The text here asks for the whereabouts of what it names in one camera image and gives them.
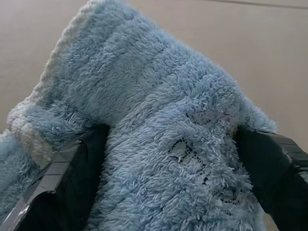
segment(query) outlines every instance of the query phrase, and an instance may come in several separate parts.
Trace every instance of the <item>light blue fleece cloth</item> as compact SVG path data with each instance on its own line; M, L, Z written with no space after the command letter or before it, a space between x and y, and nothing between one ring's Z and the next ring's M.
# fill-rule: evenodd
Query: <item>light blue fleece cloth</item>
M10 112L0 222L67 137L97 124L111 131L90 230L264 230L232 135L275 124L220 67L113 0L79 11Z

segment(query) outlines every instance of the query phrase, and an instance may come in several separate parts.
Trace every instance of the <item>fluffy towel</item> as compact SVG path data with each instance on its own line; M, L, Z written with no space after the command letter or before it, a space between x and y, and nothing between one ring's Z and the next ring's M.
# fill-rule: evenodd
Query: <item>fluffy towel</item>
M275 131L220 67L129 6L90 1L0 145L0 221L71 134L111 126L90 230L264 230L238 125Z

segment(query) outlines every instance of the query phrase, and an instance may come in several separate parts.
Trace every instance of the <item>plush fabric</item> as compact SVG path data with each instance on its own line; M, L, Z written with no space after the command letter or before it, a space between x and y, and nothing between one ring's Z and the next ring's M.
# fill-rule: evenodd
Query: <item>plush fabric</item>
M275 124L220 67L123 3L79 11L7 123L0 222L70 135L108 124L88 229L264 230L232 135Z

